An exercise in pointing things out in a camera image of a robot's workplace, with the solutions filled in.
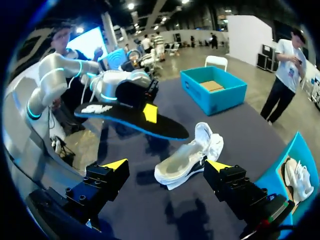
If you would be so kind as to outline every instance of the glowing screen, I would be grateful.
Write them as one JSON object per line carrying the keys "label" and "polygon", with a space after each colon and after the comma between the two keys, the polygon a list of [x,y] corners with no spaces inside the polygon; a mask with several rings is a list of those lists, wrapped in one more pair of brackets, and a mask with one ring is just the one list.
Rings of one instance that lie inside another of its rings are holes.
{"label": "glowing screen", "polygon": [[98,60],[103,59],[108,55],[100,27],[96,27],[77,36],[75,39],[71,40],[66,47],[73,50],[79,50],[88,59],[94,58],[95,50],[98,47],[102,47],[103,50],[103,55]]}

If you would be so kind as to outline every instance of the blue insole edge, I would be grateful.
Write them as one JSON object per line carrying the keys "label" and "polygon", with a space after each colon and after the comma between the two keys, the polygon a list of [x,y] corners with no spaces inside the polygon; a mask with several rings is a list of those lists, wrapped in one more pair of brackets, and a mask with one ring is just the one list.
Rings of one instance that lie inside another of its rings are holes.
{"label": "blue insole edge", "polygon": [[184,141],[184,140],[187,140],[188,138],[173,138],[173,137],[167,137],[167,136],[162,136],[162,135],[159,135],[159,134],[156,134],[156,133],[153,133],[151,131],[147,131],[141,127],[138,127],[132,123],[129,123],[127,121],[123,121],[121,119],[118,119],[118,118],[115,118],[115,117],[111,117],[111,116],[105,116],[105,115],[102,115],[102,114],[89,114],[89,113],[74,113],[74,115],[76,117],[79,117],[79,118],[94,118],[94,119],[106,119],[106,120],[111,120],[113,122],[117,122],[117,123],[120,123],[120,124],[123,124],[125,126],[128,126],[130,128],[133,128],[133,129],[136,129],[144,134],[147,134],[147,135],[150,135],[150,136],[153,136],[155,138],[159,138],[159,139],[165,139],[165,140],[171,140],[171,141]]}

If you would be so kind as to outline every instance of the blue box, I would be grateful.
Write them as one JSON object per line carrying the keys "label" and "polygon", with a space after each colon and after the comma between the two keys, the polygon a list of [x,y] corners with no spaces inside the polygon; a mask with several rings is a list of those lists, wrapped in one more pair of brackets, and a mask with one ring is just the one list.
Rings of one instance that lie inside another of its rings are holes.
{"label": "blue box", "polygon": [[[232,74],[215,67],[198,67],[180,72],[183,89],[208,116],[242,104],[245,101],[247,84]],[[201,84],[215,81],[224,87],[209,92]]]}
{"label": "blue box", "polygon": [[[290,213],[283,221],[283,225],[296,225],[305,212],[310,208],[312,201],[316,198],[319,190],[319,175],[315,160],[308,148],[306,141],[299,132],[288,143],[278,160],[255,182],[259,188],[268,189],[268,194],[281,194],[289,199],[282,175],[279,174],[283,163],[287,157],[300,161],[302,166],[306,166],[310,173],[310,183],[314,187],[313,193],[304,201],[301,201],[294,213]],[[279,239],[285,238],[290,233],[289,230],[281,231]]]}

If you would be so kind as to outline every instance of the black pants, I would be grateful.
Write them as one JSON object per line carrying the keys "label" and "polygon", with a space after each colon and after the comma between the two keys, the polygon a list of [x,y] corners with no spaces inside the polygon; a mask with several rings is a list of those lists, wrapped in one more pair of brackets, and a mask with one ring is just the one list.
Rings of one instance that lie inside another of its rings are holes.
{"label": "black pants", "polygon": [[144,50],[146,54],[150,54],[151,53],[151,49],[152,47],[149,47],[148,49]]}
{"label": "black pants", "polygon": [[212,49],[214,49],[214,48],[218,49],[218,42],[217,41],[211,42],[211,48]]}
{"label": "black pants", "polygon": [[272,109],[278,103],[276,109],[273,111],[273,113],[268,119],[268,121],[274,123],[281,116],[284,110],[286,110],[294,96],[295,93],[291,91],[286,85],[282,83],[282,81],[280,81],[276,77],[271,92],[261,110],[260,115],[264,119],[267,119]]}

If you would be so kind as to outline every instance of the dark table surface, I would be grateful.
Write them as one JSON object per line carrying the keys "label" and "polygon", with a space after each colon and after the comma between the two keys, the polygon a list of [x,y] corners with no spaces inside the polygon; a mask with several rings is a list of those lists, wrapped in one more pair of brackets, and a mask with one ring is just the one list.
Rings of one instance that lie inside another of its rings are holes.
{"label": "dark table surface", "polygon": [[106,121],[98,150],[99,163],[127,158],[130,177],[114,202],[99,214],[121,240],[233,240],[245,222],[219,202],[199,173],[168,191],[154,178],[155,165],[172,155],[182,143],[193,140],[195,125],[206,122],[224,140],[218,162],[238,164],[256,181],[281,154],[284,142],[247,103],[206,116],[182,89],[179,79],[161,82],[154,101],[159,113],[180,122],[188,141],[167,141]]}

